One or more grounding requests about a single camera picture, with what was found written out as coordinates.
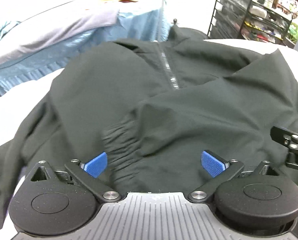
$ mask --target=storage rack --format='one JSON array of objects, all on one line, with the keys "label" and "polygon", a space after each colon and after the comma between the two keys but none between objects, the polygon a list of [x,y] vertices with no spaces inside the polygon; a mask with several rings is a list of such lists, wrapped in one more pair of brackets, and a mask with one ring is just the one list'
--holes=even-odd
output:
[{"label": "storage rack", "polygon": [[[258,7],[264,15],[252,13]],[[291,20],[253,0],[216,0],[208,36],[283,44]]]}]

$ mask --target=jacket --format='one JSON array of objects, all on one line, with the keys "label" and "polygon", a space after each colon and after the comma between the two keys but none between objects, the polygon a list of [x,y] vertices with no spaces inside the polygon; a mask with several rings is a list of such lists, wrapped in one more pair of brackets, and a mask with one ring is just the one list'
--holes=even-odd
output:
[{"label": "jacket", "polygon": [[0,147],[0,228],[21,168],[40,160],[62,167],[105,151],[99,178],[122,194],[194,190],[210,179],[205,149],[246,169],[273,161],[298,183],[273,125],[298,132],[298,83],[279,50],[263,56],[177,26],[166,42],[102,43],[69,62]]}]

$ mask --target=blue gripper pad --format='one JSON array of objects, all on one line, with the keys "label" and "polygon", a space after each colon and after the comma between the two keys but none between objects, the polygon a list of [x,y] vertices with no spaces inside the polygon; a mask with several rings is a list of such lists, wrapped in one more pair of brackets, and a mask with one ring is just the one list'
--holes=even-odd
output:
[{"label": "blue gripper pad", "polygon": [[83,169],[92,177],[96,178],[106,169],[107,164],[107,154],[103,152],[90,162],[86,163]]},{"label": "blue gripper pad", "polygon": [[214,178],[226,169],[226,165],[214,156],[203,151],[201,153],[201,165]]}]

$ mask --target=gray base plate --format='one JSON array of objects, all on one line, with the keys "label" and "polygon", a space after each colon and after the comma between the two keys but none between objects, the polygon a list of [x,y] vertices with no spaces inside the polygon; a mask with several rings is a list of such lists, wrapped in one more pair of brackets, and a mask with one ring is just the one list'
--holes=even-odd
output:
[{"label": "gray base plate", "polygon": [[62,236],[36,238],[19,233],[13,240],[298,240],[286,233],[250,237],[237,233],[205,204],[190,203],[182,193],[129,193],[118,203],[104,204],[79,230]]}]

